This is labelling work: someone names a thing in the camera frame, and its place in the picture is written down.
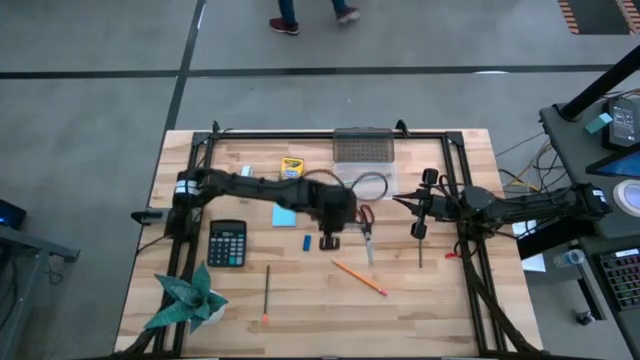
pencil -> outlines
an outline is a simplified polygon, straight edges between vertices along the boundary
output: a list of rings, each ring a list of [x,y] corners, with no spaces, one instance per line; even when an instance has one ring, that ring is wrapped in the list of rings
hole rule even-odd
[[[264,287],[264,309],[262,310],[262,323],[266,324],[269,322],[269,316],[267,315],[267,303],[269,302],[269,270],[271,269],[271,265],[267,265],[267,280]]]
[[[387,293],[386,290],[384,290],[380,286],[376,285],[373,281],[363,278],[361,275],[359,275],[355,271],[349,269],[345,264],[341,263],[340,261],[338,261],[336,259],[331,259],[331,261],[333,261],[333,263],[336,264],[342,270],[344,270],[344,271],[348,272],[349,274],[355,276],[358,280],[362,281],[363,283],[371,286],[373,289],[375,289],[380,294],[382,294],[384,296],[389,295],[389,293]]]

green paper plant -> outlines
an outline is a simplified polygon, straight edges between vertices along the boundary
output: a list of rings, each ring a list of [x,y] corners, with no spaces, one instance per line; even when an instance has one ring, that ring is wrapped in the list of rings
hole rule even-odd
[[[191,320],[191,332],[194,332],[203,321],[208,320],[213,313],[228,303],[225,298],[210,291],[211,277],[204,262],[193,275],[191,284],[172,276],[155,276],[175,302],[159,311],[144,326],[145,329]]]

wooden table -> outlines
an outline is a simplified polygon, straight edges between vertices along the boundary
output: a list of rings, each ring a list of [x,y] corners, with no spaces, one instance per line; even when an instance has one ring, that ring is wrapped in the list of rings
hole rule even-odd
[[[167,133],[150,206],[171,206],[176,174],[186,168],[192,133]],[[463,133],[474,184],[502,195],[489,133]],[[233,140],[216,144],[212,166],[240,173],[243,165],[251,165],[254,176],[277,179],[280,160],[285,155],[304,158],[306,170],[332,169],[334,165],[328,140]],[[401,192],[415,190],[425,168],[445,172],[439,141],[396,140],[395,162]],[[247,261],[240,269],[208,268],[212,288],[230,304],[220,323],[203,325],[185,335],[183,356],[476,355],[462,264],[458,259],[444,257],[457,240],[455,227],[429,219],[424,267],[419,269],[418,242],[409,234],[414,217],[391,200],[379,201],[372,207],[377,221],[373,231],[375,263],[369,267],[359,231],[342,233],[341,249],[324,252],[318,249],[317,224],[307,215],[297,215],[296,228],[277,229],[271,226],[272,203],[243,203],[234,197],[212,201],[203,215],[196,265],[205,260],[209,221],[222,218],[247,221]],[[146,228],[140,246],[162,235],[162,231],[161,225]],[[313,235],[310,252],[302,251],[305,234]],[[162,288],[153,274],[166,273],[170,248],[170,241],[162,241],[138,256],[116,350],[130,345],[158,309]],[[495,237],[487,242],[487,248],[500,305],[528,341],[540,348],[514,240]],[[339,257],[375,279],[389,291],[389,296],[379,295],[337,268],[330,262],[331,257]],[[263,325],[260,320],[267,264],[271,264],[270,321]],[[483,317],[487,337],[493,343],[484,307]]]

person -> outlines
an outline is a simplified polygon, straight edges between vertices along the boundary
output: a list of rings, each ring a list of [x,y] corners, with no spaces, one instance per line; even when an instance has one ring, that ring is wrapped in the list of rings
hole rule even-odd
[[[331,0],[331,2],[338,24],[346,24],[360,18],[358,8],[347,6],[346,0]],[[278,6],[282,17],[269,20],[271,29],[278,33],[298,35],[300,30],[293,10],[293,0],[278,0]]]

blue eraser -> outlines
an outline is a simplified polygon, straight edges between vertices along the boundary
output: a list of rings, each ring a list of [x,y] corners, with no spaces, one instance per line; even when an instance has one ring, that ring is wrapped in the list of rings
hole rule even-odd
[[[271,225],[274,227],[295,227],[296,226],[296,213],[283,209],[280,205],[273,205],[273,219]]]
[[[587,129],[589,134],[593,135],[598,131],[602,130],[603,127],[609,125],[609,123],[612,121],[613,121],[613,118],[611,118],[611,115],[607,113],[602,113],[598,115],[597,118],[589,121],[587,126],[585,126],[584,128]]]
[[[311,235],[304,236],[304,243],[302,244],[302,250],[309,251],[311,248]]]

